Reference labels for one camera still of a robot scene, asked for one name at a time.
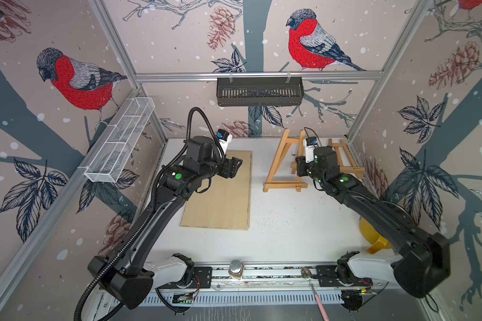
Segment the plywood board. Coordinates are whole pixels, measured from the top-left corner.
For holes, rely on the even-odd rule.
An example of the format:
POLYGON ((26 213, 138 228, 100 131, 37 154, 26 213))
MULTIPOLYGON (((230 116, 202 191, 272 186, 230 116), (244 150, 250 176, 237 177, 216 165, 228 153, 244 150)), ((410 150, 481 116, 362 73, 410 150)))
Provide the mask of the plywood board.
POLYGON ((193 194, 186 203, 180 226, 238 231, 249 228, 253 153, 228 151, 227 157, 242 160, 235 178, 216 175, 209 190, 193 194))

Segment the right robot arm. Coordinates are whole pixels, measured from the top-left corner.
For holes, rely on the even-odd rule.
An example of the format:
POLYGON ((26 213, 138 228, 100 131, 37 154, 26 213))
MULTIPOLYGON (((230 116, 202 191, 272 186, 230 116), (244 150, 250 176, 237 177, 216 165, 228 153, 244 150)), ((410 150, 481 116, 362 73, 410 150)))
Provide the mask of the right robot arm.
POLYGON ((370 259, 354 254, 348 259, 352 273, 363 260, 360 278, 376 278, 398 284, 415 298, 424 298, 451 275, 449 241, 440 233, 429 234, 376 198, 356 177, 340 171, 331 146, 317 147, 295 159, 297 175, 308 176, 320 190, 364 218, 398 252, 387 264, 387 275, 372 274, 370 259))

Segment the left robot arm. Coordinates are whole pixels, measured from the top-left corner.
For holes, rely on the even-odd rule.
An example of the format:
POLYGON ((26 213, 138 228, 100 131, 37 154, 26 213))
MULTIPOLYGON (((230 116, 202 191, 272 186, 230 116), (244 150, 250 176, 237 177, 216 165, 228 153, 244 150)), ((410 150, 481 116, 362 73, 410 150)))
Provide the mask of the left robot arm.
POLYGON ((151 290, 167 284, 188 287, 194 281, 194 262, 174 254, 150 270, 147 257, 173 216, 194 193, 203 193, 203 181, 219 175, 236 176, 242 160, 226 156, 232 135, 219 130, 212 138, 187 139, 182 150, 163 166, 151 190, 151 201, 121 242, 105 255, 95 256, 88 265, 93 280, 77 303, 74 319, 80 320, 92 291, 100 286, 118 300, 114 312, 123 306, 138 307, 151 290))

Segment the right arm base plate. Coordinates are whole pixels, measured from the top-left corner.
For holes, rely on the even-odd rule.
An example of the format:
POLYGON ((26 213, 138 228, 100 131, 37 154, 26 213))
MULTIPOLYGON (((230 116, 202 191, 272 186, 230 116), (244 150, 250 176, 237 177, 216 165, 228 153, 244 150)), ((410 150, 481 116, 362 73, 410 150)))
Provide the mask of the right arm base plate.
POLYGON ((346 272, 336 265, 316 266, 317 274, 314 276, 321 287, 363 287, 373 286, 371 278, 357 278, 351 272, 346 272))

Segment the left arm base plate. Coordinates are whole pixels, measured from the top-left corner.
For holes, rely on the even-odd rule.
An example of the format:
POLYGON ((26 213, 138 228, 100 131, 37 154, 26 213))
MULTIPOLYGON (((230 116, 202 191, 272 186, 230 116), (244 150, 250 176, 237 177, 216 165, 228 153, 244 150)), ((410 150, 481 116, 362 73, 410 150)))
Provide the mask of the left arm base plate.
POLYGON ((191 279, 191 282, 184 286, 178 285, 175 282, 163 285, 159 287, 159 289, 177 289, 177 290, 189 290, 189 289, 196 289, 198 284, 196 283, 196 279, 199 279, 199 288, 200 289, 209 289, 211 288, 212 283, 212 267, 195 267, 194 268, 194 276, 191 279))

